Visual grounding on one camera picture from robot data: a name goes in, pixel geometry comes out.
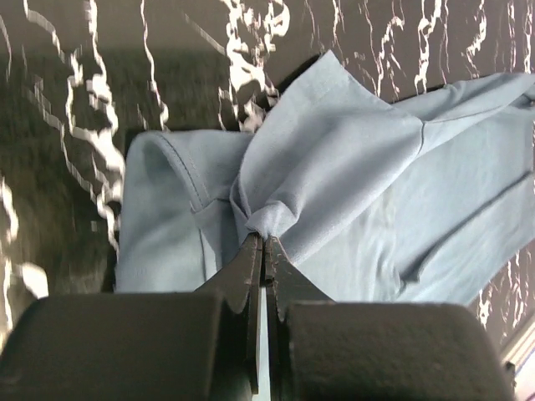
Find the black marble surface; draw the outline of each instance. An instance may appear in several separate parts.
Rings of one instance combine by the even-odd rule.
[[[2,0],[0,333],[34,299],[21,278],[29,263],[46,271],[51,294],[110,289],[124,153],[138,133],[254,131],[275,88],[328,49],[389,102],[459,79],[533,72],[534,5]],[[498,349],[535,310],[532,255],[535,243],[471,305]]]

